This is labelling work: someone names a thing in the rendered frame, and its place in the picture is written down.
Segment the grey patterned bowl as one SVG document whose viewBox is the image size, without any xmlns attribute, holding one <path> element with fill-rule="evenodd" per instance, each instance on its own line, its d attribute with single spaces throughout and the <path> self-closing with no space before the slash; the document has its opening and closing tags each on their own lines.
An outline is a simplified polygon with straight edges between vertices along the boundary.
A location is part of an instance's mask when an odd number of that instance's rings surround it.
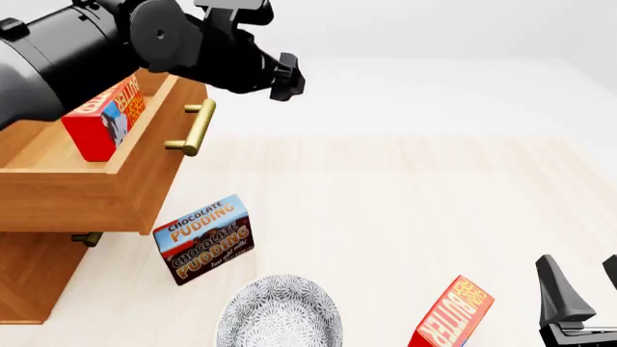
<svg viewBox="0 0 617 347">
<path fill-rule="evenodd" d="M 214 347 L 343 347 L 343 325 L 335 301 L 316 282 L 271 275 L 229 300 Z"/>
</svg>

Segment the red butter box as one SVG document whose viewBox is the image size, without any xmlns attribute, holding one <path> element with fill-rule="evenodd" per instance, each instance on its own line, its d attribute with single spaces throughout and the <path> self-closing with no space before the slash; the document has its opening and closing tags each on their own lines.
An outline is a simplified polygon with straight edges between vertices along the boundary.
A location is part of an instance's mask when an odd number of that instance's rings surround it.
<svg viewBox="0 0 617 347">
<path fill-rule="evenodd" d="M 108 161 L 146 109 L 134 74 L 61 118 L 82 157 Z"/>
<path fill-rule="evenodd" d="M 408 347 L 464 347 L 494 301 L 471 280 L 457 277 L 420 321 Z"/>
</svg>

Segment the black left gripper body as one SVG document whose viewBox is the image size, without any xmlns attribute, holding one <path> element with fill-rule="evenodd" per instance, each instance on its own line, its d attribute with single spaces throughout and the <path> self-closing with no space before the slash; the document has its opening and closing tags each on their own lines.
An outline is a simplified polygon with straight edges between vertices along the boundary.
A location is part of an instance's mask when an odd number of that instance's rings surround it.
<svg viewBox="0 0 617 347">
<path fill-rule="evenodd" d="M 274 70 L 270 99 L 285 102 L 305 90 L 306 80 L 299 69 L 299 60 L 294 54 L 283 52 Z"/>
</svg>

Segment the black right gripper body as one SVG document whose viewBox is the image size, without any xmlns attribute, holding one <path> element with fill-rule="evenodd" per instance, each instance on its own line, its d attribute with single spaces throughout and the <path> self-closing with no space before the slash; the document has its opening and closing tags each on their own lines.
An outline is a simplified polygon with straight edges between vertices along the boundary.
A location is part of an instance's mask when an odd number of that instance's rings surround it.
<svg viewBox="0 0 617 347">
<path fill-rule="evenodd" d="M 541 314 L 539 334 L 545 347 L 617 347 L 617 328 L 587 328 L 591 314 Z"/>
</svg>

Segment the chocolate pudding box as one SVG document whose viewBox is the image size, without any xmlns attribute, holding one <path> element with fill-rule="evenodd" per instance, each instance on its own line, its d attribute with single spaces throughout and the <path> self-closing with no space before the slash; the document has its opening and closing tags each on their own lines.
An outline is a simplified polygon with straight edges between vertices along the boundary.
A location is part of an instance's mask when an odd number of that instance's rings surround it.
<svg viewBox="0 0 617 347">
<path fill-rule="evenodd" d="M 152 235 L 177 285 L 255 247 L 248 210 L 236 195 L 157 227 Z"/>
</svg>

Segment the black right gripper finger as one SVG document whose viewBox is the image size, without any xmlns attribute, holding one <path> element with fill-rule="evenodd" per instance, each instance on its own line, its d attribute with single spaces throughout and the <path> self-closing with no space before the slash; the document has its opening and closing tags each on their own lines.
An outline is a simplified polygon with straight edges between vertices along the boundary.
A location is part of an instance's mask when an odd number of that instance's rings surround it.
<svg viewBox="0 0 617 347">
<path fill-rule="evenodd" d="M 617 254 L 606 259 L 603 262 L 603 267 L 613 287 L 617 290 Z"/>
<path fill-rule="evenodd" d="M 549 324 L 582 323 L 597 314 L 573 289 L 551 255 L 541 256 L 535 265 L 541 295 L 541 328 Z"/>
</svg>

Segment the wooden drawer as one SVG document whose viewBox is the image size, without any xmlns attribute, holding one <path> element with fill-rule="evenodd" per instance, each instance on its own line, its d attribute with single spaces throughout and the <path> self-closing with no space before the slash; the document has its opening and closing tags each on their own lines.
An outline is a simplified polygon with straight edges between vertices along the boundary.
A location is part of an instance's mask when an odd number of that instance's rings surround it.
<svg viewBox="0 0 617 347">
<path fill-rule="evenodd" d="M 60 122 L 23 120 L 0 132 L 0 231 L 149 234 L 182 152 L 189 104 L 206 86 L 169 74 L 137 71 L 147 108 L 112 158 L 85 161 Z"/>
</svg>

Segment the wooden cabinet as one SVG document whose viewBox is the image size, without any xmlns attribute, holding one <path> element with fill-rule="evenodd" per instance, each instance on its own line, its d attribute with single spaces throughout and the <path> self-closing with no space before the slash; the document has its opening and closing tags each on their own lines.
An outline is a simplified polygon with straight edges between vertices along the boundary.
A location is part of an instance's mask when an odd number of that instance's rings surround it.
<svg viewBox="0 0 617 347">
<path fill-rule="evenodd" d="M 0 233 L 0 324 L 44 323 L 86 251 L 68 233 Z"/>
</svg>

